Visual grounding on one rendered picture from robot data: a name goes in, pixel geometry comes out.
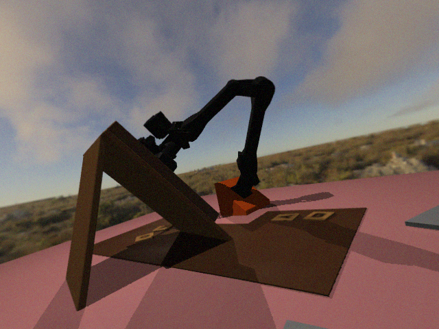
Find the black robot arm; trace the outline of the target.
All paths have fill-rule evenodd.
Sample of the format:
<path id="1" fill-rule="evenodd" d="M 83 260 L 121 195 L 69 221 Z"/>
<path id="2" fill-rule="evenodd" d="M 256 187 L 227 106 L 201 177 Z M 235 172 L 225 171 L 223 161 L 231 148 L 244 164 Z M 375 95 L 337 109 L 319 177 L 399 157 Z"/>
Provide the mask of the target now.
<path id="1" fill-rule="evenodd" d="M 184 121 L 171 123 L 160 111 L 152 116 L 144 126 L 159 140 L 171 145 L 176 154 L 181 148 L 190 148 L 189 142 L 195 141 L 202 133 L 206 124 L 235 96 L 251 98 L 251 113 L 246 136 L 246 143 L 242 152 L 238 151 L 237 166 L 241 175 L 235 186 L 230 189 L 247 198 L 252 194 L 252 186 L 260 183 L 257 176 L 257 148 L 263 125 L 263 118 L 273 95 L 274 84 L 264 76 L 254 79 L 230 80 L 201 111 L 191 115 Z M 140 138 L 140 141 L 154 155 L 160 152 L 162 143 L 156 145 L 155 137 Z"/>

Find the grey rectangular tile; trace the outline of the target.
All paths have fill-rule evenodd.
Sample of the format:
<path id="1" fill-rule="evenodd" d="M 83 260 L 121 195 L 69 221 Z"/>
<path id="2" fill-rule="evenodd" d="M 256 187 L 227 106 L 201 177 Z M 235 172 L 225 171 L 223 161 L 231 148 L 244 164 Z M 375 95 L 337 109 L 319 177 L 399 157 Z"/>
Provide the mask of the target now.
<path id="1" fill-rule="evenodd" d="M 284 329 L 328 329 L 328 328 L 321 328 L 315 325 L 310 324 L 304 324 L 296 321 L 289 321 L 287 320 Z"/>
<path id="2" fill-rule="evenodd" d="M 405 225 L 439 230 L 439 205 L 405 221 Z"/>

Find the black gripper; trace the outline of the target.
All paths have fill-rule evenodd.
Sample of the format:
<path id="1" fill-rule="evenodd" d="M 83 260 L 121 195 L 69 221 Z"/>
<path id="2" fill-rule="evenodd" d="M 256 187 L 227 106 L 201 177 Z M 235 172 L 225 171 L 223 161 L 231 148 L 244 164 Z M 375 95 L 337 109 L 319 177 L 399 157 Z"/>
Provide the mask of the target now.
<path id="1" fill-rule="evenodd" d="M 174 160 L 176 156 L 176 150 L 167 143 L 162 143 L 162 148 L 155 156 L 162 161 L 173 172 L 177 168 L 177 162 Z"/>

